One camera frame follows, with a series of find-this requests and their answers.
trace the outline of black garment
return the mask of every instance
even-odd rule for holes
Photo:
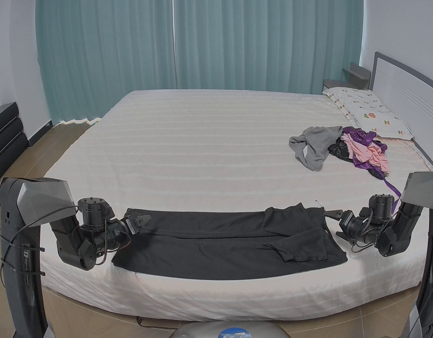
[[[188,279],[275,277],[347,261],[322,208],[300,203],[264,212],[199,213],[128,209],[152,218],[112,262],[131,271]]]
[[[350,163],[353,162],[352,159],[349,159],[348,145],[340,138],[338,138],[334,144],[330,145],[328,150],[330,154],[336,156],[338,159],[349,161]],[[375,178],[382,180],[381,175],[375,169],[367,169],[367,171]]]

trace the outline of floor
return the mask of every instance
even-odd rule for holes
[[[28,148],[8,169],[5,176],[40,177],[87,129],[87,123],[61,124],[52,128],[33,147]],[[277,322],[292,338],[380,338],[399,337],[419,287],[386,296],[363,306],[324,318]],[[167,338],[185,322],[143,319],[120,315],[88,306],[43,289],[46,314],[56,338]],[[13,322],[0,283],[0,338],[10,338]]]

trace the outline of blue round sticker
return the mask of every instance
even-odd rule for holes
[[[252,338],[247,330],[241,328],[228,328],[223,330],[218,338]]]

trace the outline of headboard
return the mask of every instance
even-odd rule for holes
[[[376,52],[370,90],[405,121],[415,145],[433,164],[433,80]]]

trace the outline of mattress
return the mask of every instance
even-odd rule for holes
[[[74,201],[106,199],[122,217],[128,207],[160,211],[262,211],[305,207],[360,211],[385,184],[330,155],[306,169],[288,147],[309,126],[348,125],[325,96],[224,90],[135,91],[89,128],[46,174],[67,180]],[[429,170],[414,147],[388,145],[388,180]],[[128,315],[181,320],[309,319],[337,313],[418,284],[425,262],[429,211],[409,248],[384,258],[374,248],[321,270],[252,280],[211,281],[134,273],[107,262],[82,271],[61,262],[42,226],[42,283],[93,306]]]

